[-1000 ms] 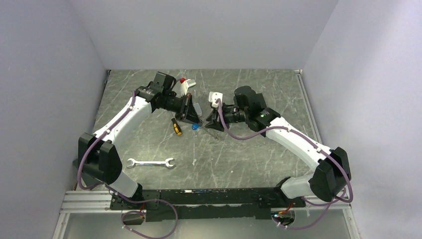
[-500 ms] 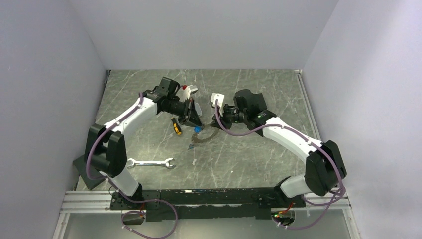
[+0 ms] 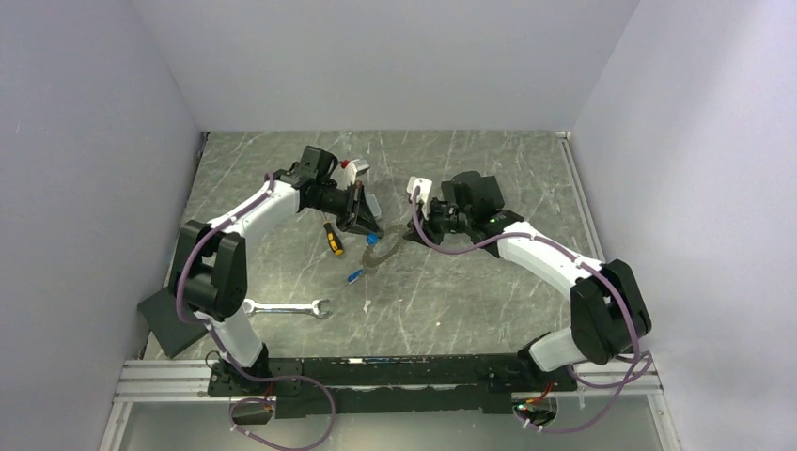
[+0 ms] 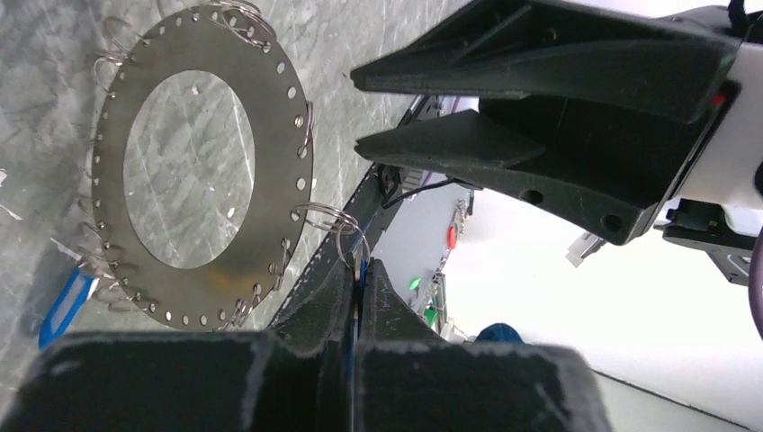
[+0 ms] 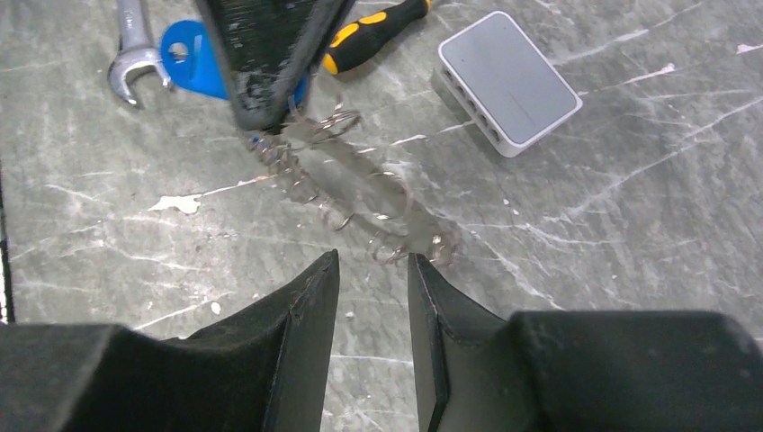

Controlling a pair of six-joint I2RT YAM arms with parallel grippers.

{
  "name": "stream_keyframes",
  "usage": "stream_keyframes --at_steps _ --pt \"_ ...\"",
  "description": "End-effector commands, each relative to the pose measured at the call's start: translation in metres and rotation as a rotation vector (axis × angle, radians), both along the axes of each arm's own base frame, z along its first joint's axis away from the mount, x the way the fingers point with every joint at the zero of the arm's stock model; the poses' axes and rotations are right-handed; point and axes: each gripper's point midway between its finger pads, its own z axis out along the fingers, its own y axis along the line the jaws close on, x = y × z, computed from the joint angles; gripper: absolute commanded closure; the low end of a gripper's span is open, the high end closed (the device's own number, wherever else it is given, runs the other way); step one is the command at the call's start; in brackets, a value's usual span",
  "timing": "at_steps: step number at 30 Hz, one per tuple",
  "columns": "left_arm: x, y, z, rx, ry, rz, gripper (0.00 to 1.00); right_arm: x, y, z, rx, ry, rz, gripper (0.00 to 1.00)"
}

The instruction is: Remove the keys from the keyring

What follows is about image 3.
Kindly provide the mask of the blue key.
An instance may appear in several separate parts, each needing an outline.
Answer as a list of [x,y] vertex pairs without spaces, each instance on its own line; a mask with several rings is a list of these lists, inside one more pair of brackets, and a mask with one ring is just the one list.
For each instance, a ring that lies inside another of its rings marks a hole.
[[379,235],[377,235],[377,234],[368,233],[366,235],[366,244],[367,244],[367,246],[373,246],[377,242],[379,242],[380,240],[381,240],[381,237]]
[[358,279],[358,278],[359,278],[359,277],[360,277],[360,276],[363,274],[363,272],[364,272],[364,270],[363,270],[363,269],[359,269],[359,270],[357,270],[357,271],[353,272],[352,274],[350,274],[350,275],[347,277],[347,282],[348,282],[349,284],[351,284],[351,283],[355,282],[355,281],[356,281],[356,280],[357,280],[357,279]]

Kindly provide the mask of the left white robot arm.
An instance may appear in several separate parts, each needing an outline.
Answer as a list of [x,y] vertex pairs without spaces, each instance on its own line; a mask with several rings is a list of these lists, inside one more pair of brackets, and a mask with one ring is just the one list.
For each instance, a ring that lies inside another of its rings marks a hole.
[[231,211],[206,222],[191,220],[179,232],[168,290],[180,322],[199,325],[234,366],[233,382],[248,395],[270,381],[269,351],[244,312],[248,244],[259,244],[276,226],[303,210],[335,219],[344,233],[381,236],[374,196],[362,177],[364,159],[340,160],[307,146],[287,169],[264,177],[262,186]]

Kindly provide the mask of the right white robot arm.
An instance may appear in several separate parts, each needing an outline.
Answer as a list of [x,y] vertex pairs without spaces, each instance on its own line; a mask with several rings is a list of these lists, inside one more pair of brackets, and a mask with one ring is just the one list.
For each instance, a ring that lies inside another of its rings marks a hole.
[[406,240],[443,253],[448,234],[464,234],[469,251],[484,250],[533,273],[562,294],[570,307],[570,325],[544,334],[519,353],[518,377],[539,390],[555,370],[590,362],[604,365],[620,354],[643,356],[640,340],[651,320],[631,267],[620,259],[586,257],[535,229],[508,210],[494,176],[477,171],[442,183],[442,197],[431,194],[429,179],[410,178],[407,194],[413,216]]

